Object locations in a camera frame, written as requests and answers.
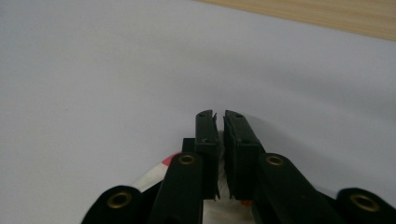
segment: wooden surface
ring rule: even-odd
[[[396,41],[396,0],[199,0]]]

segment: black plastic linkage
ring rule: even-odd
[[[216,195],[219,197],[219,133],[216,115],[212,115],[212,110],[206,110],[195,117],[194,152],[204,160],[203,199],[216,199]]]
[[[117,186],[105,191],[93,204],[82,224],[145,223],[140,214],[143,195],[139,190]]]
[[[256,184],[257,158],[264,153],[247,119],[226,110],[224,117],[224,169],[230,197],[251,200]]]
[[[152,207],[148,224],[201,224],[203,160],[191,152],[171,161]]]
[[[258,188],[282,224],[345,223],[286,157],[266,153],[258,164]]]
[[[394,224],[396,209],[364,189],[343,189],[338,192],[336,205],[348,223]]]

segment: brass ring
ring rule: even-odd
[[[181,156],[178,158],[178,161],[183,165],[190,165],[195,162],[195,158],[190,155]]]
[[[268,156],[265,158],[265,160],[270,163],[271,165],[275,165],[275,166],[281,166],[283,165],[283,160],[282,158],[278,157],[278,156]]]
[[[128,205],[131,200],[131,193],[127,190],[123,190],[111,195],[111,197],[107,199],[107,206],[114,209],[122,208]]]
[[[370,197],[367,197],[363,194],[352,194],[349,197],[350,201],[352,201],[359,208],[366,210],[368,212],[377,212],[379,210],[379,205]]]

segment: white table surface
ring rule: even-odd
[[[79,223],[207,109],[318,189],[396,206],[396,42],[188,0],[3,0],[0,223]]]

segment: red patch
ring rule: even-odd
[[[180,152],[175,153],[175,154],[173,154],[172,156],[170,156],[170,157],[166,158],[165,160],[163,160],[163,164],[164,164],[165,166],[169,166],[169,165],[171,164],[171,160],[173,159],[173,157],[176,156],[176,155],[179,154],[179,153],[180,153]]]

